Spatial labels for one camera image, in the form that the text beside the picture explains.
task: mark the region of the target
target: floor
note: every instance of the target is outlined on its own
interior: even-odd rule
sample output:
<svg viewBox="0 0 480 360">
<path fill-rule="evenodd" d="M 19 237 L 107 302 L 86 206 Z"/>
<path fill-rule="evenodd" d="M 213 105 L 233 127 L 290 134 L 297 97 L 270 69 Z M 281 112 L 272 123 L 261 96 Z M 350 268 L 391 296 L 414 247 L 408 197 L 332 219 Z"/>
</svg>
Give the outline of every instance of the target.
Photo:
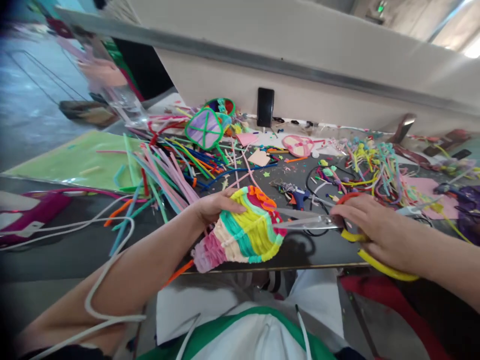
<svg viewBox="0 0 480 360">
<path fill-rule="evenodd" d="M 13 57 L 49 96 L 8 55 L 11 51 L 27 51 L 79 94 L 68 89 L 73 99 L 88 99 L 87 82 L 54 38 L 37 34 L 3 37 L 0 39 L 0 49 L 0 171 L 3 171 L 70 141 L 93 126 L 72 122 L 59 111 L 56 103 L 71 98 L 29 61 L 25 53 L 16 52 Z M 75 278 L 3 284 L 0 290 L 6 294 L 6 310 L 12 315 L 12 332 L 16 334 L 21 331 L 80 280 Z M 339 292 L 345 338 L 365 358 L 373 359 L 348 295 L 341 287 Z M 399 315 L 367 299 L 357 297 L 357 300 L 381 356 L 392 360 L 428 359 L 419 339 Z M 154 304 L 155 299 L 152 299 L 146 308 L 146 313 L 150 316 L 141 327 L 138 355 L 155 346 Z M 133 337 L 135 332 L 135 328 L 131 329 L 127 339 Z M 115 358 L 131 359 L 131 354 L 120 349 Z"/>
</svg>

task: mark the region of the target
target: gray table surface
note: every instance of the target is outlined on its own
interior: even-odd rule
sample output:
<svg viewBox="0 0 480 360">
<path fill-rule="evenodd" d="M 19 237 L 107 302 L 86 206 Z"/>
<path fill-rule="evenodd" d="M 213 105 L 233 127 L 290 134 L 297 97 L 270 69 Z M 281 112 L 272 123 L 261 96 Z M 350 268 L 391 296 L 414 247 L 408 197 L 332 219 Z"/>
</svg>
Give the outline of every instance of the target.
<svg viewBox="0 0 480 360">
<path fill-rule="evenodd" d="M 123 123 L 117 122 L 110 126 L 107 131 L 122 134 L 125 128 Z M 304 189 L 306 177 L 309 171 L 317 166 L 318 161 L 319 159 L 313 158 L 289 164 L 281 161 L 278 166 L 267 169 L 270 172 L 269 177 L 263 176 L 263 170 L 255 171 L 254 176 L 262 190 L 279 207 L 286 207 L 287 199 L 275 187 L 272 187 L 270 182 L 275 179 L 282 179 L 284 182 L 294 183 Z M 439 183 L 447 179 L 442 174 L 423 169 L 418 175 L 420 177 L 433 177 Z M 233 183 L 234 179 L 235 175 L 232 174 L 229 183 Z M 223 179 L 217 181 L 211 187 L 211 191 L 221 190 L 222 181 Z M 251 185 L 251 181 L 246 178 L 241 182 L 241 185 Z M 316 187 L 311 181 L 309 185 L 312 189 Z M 61 187 L 63 186 L 57 184 L 0 177 L 0 189 L 16 194 Z M 332 185 L 324 186 L 317 195 L 325 198 L 325 194 L 328 192 L 336 193 L 340 197 L 338 190 Z M 105 195 L 74 197 L 72 203 L 49 223 L 48 227 L 89 220 L 111 202 L 112 198 Z M 309 201 L 307 201 L 305 203 L 306 210 L 308 210 L 309 205 Z M 314 206 L 312 210 L 321 214 L 324 213 L 320 206 Z M 174 216 L 171 209 L 168 208 L 167 212 L 169 218 Z M 158 213 L 154 214 L 151 210 L 145 210 L 135 219 L 135 232 L 128 245 L 134 244 L 162 224 L 163 220 Z M 444 221 L 435 221 L 435 226 L 439 230 L 453 234 L 451 229 L 444 224 Z M 108 253 L 114 240 L 115 235 L 110 228 L 103 227 L 101 223 L 95 223 L 83 230 L 41 240 L 29 247 L 0 252 L 0 261 L 5 270 L 4 280 L 19 282 L 84 278 L 108 260 Z M 330 230 L 321 237 L 310 237 L 302 232 L 289 233 L 285 237 L 280 251 L 272 260 L 260 264 L 228 262 L 215 270 L 226 272 L 364 265 L 363 260 L 357 255 L 357 250 L 357 244 L 349 243 L 335 230 Z"/>
</svg>

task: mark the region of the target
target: pipe cleaner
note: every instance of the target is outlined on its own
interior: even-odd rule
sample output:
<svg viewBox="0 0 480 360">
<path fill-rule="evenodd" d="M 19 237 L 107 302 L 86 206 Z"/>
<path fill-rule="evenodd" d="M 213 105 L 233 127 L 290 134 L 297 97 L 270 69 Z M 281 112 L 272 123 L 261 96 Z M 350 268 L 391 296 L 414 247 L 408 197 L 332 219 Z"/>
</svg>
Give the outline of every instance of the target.
<svg viewBox="0 0 480 360">
<path fill-rule="evenodd" d="M 287 234 L 276 229 L 281 223 L 277 204 L 258 187 L 247 186 L 237 190 L 231 199 L 242 204 L 246 211 L 222 211 L 215 228 L 191 251 L 193 262 L 200 273 L 206 273 L 224 262 L 262 263 L 273 258 Z"/>
</svg>

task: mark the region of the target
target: forearm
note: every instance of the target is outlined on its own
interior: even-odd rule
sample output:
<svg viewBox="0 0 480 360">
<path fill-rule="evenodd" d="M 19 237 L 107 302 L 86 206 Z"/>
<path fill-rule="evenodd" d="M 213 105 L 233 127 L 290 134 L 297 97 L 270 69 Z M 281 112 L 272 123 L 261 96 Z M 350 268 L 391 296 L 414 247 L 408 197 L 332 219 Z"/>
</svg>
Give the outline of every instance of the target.
<svg viewBox="0 0 480 360">
<path fill-rule="evenodd" d="M 101 314 L 137 314 L 175 271 L 205 225 L 190 206 L 126 250 L 113 264 L 93 296 L 92 308 Z M 25 330 L 85 329 L 102 322 L 85 310 L 85 299 L 104 267 L 72 289 Z M 61 338 L 53 337 L 53 343 Z"/>
<path fill-rule="evenodd" d="M 438 234 L 418 257 L 419 275 L 433 281 L 480 313 L 480 247 Z"/>
</svg>

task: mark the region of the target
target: hand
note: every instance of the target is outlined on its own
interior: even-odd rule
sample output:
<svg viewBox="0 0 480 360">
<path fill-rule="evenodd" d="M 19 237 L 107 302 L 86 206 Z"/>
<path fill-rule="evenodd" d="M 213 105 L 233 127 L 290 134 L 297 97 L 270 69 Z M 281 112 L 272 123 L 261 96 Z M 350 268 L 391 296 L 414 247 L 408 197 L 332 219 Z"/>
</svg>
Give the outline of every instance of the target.
<svg viewBox="0 0 480 360">
<path fill-rule="evenodd" d="M 219 219 L 222 210 L 241 214 L 247 209 L 230 199 L 237 190 L 236 188 L 230 188 L 202 197 L 192 207 L 195 209 L 198 218 L 207 226 Z"/>
<path fill-rule="evenodd" d="M 425 275 L 426 252 L 436 246 L 443 234 L 411 218 L 380 205 L 374 197 L 351 198 L 332 208 L 331 215 L 349 219 L 371 242 L 362 247 L 378 261 L 392 268 L 420 276 Z"/>
</svg>

